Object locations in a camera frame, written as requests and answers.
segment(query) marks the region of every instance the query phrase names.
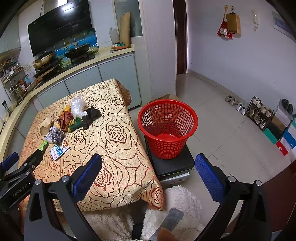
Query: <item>white fluffy blanket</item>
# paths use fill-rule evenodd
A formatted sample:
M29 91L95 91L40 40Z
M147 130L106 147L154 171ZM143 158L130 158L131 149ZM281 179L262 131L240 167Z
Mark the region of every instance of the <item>white fluffy blanket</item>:
M202 209L200 201L182 186L168 188L164 193L164 211L146 210L141 239L149 240L167 216L170 208L175 207L184 212L184 217L172 233L180 241L194 240L204 228L200 218ZM126 209L109 209L83 214L103 241L131 240L133 220Z

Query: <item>blue gripper pad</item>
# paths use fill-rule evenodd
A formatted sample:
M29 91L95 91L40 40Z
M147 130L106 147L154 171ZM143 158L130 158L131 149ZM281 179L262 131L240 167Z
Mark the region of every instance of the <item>blue gripper pad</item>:
M224 185L213 170L213 168L219 167L212 166L203 154L198 154L195 158L195 168L207 187L212 199L221 204L225 198Z
M102 158L99 154L94 154L87 162L86 169L73 184L72 194L74 202L80 202L85 198L101 168Z
M4 160L0 164L0 168L2 168L3 171L8 171L14 163L18 161L18 154L16 152L12 153L6 160Z

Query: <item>red box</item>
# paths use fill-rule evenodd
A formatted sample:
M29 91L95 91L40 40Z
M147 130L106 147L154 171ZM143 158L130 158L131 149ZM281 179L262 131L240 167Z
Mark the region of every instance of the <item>red box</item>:
M278 140L276 142L276 146L280 149L280 151L282 152L282 154L285 156L288 154L288 150L285 148L285 146L281 143L280 140Z

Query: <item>black stool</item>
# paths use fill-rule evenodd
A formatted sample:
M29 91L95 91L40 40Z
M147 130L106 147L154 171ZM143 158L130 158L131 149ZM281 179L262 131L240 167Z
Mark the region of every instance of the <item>black stool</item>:
M170 160L156 157L150 150L145 137L146 149L154 172L162 186L179 183L189 177L189 171L194 167L194 159L185 144L178 156Z

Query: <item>plastic bag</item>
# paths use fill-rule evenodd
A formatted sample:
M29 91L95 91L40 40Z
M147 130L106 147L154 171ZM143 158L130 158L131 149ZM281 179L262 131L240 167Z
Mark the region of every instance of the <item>plastic bag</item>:
M71 100L71 113L74 116L78 116L80 118L87 116L86 111L83 110L85 107L87 108L88 106L80 94Z

